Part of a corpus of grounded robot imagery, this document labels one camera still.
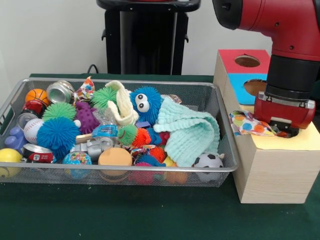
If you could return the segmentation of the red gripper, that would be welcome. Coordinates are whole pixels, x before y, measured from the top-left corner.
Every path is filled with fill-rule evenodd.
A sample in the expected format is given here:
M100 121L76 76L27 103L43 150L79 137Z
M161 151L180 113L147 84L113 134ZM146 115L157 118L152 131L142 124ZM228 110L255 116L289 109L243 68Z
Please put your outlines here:
M264 99L258 96L254 102L254 117L268 124L271 121L284 122L290 124L287 129L289 135L298 135L299 129L306 129L314 118L316 112L316 103L309 100L306 107L280 104ZM278 125L275 123L271 128L278 132Z

